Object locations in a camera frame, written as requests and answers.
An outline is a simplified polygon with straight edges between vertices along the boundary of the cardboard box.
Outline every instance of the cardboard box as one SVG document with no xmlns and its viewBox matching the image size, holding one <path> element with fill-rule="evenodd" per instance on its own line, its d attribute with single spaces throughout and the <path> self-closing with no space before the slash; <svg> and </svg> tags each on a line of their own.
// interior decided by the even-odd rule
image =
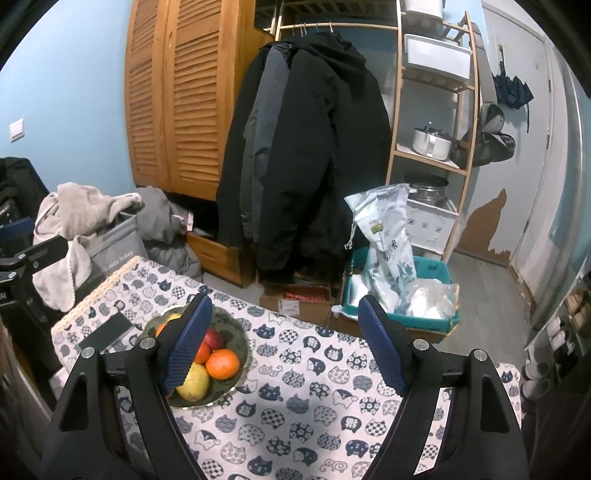
<svg viewBox="0 0 591 480">
<path fill-rule="evenodd" d="M 318 299 L 286 299 L 285 293 Z M 259 301 L 261 307 L 273 312 L 326 327 L 330 319 L 330 289 L 321 285 L 266 284 Z"/>
</svg>

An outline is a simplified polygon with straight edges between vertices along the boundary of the floor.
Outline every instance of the floor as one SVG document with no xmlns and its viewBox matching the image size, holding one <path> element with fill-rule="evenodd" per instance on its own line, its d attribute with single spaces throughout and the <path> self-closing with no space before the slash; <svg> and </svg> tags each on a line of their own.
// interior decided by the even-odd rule
<svg viewBox="0 0 591 480">
<path fill-rule="evenodd" d="M 447 266 L 453 281 L 460 284 L 461 320 L 437 348 L 463 355 L 482 348 L 494 361 L 512 363 L 517 368 L 525 365 L 530 307 L 509 271 L 458 253 L 452 254 Z M 240 288 L 209 273 L 203 281 L 254 304 L 263 291 L 261 285 Z"/>
</svg>

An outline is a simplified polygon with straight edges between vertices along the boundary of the louvered door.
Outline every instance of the louvered door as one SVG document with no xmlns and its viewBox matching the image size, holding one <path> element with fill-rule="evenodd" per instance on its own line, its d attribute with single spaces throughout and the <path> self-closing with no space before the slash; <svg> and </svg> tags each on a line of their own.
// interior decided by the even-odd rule
<svg viewBox="0 0 591 480">
<path fill-rule="evenodd" d="M 223 98 L 217 94 L 221 9 L 221 0 L 171 0 L 164 65 L 172 188 L 208 200 L 215 200 L 223 155 L 218 138 Z"/>
<path fill-rule="evenodd" d="M 125 57 L 125 116 L 134 182 L 170 190 L 163 115 L 169 0 L 134 0 Z"/>
</svg>

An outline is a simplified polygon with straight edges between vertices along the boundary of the teal plastic crate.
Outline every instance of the teal plastic crate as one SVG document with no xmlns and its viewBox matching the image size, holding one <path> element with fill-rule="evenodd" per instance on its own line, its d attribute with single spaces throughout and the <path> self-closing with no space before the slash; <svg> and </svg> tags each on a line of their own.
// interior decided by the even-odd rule
<svg viewBox="0 0 591 480">
<path fill-rule="evenodd" d="M 363 270 L 367 257 L 367 247 L 355 250 L 353 252 L 353 257 L 351 258 L 351 270 Z M 438 260 L 414 257 L 414 268 L 417 271 L 418 278 L 436 278 L 437 280 L 441 281 L 441 283 L 445 283 L 447 285 L 452 283 L 452 278 L 449 274 L 449 270 L 447 269 L 447 265 Z M 347 315 L 357 316 L 357 307 L 345 303 L 349 298 L 350 288 L 351 279 L 349 277 L 345 286 L 345 295 L 343 295 L 343 312 Z M 460 321 L 460 309 L 456 311 L 456 314 L 452 318 L 451 322 L 449 320 L 409 317 L 407 315 L 400 315 L 398 313 L 388 313 L 388 317 L 390 317 L 392 320 L 399 321 L 407 328 L 449 333 L 452 331 L 452 328 L 454 328 Z"/>
</svg>

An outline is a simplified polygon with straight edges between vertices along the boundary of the hooded coat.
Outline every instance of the hooded coat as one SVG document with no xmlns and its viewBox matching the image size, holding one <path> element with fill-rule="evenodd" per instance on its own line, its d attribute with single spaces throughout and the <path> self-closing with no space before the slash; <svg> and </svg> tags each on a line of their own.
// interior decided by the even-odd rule
<svg viewBox="0 0 591 480">
<path fill-rule="evenodd" d="M 256 245 L 263 271 L 284 269 L 293 255 L 317 265 L 344 257 L 352 214 L 343 199 L 384 184 L 391 142 L 378 82 L 350 42 L 324 32 L 287 42 L 290 73 L 263 179 Z M 226 145 L 217 191 L 218 238 L 226 245 L 241 237 L 242 132 L 270 45 L 247 71 Z"/>
</svg>

